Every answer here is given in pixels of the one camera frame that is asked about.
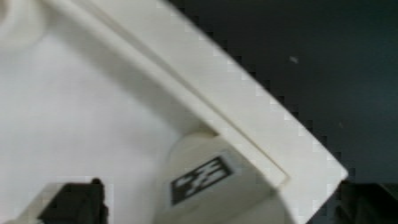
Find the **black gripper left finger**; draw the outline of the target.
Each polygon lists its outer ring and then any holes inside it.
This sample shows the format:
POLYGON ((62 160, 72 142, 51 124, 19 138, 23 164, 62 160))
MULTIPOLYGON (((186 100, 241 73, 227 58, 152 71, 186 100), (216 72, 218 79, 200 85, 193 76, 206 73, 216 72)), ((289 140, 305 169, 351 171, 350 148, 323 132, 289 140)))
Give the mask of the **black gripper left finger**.
POLYGON ((62 186, 37 219, 40 224, 108 224, 104 185, 97 178, 62 186))

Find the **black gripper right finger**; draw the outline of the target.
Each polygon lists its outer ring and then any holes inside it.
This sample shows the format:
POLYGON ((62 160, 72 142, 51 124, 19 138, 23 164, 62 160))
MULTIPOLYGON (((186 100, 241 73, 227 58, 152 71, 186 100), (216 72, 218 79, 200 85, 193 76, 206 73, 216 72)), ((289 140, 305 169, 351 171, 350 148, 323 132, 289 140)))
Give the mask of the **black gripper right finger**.
POLYGON ((342 182, 334 224, 398 224, 398 183, 342 182))

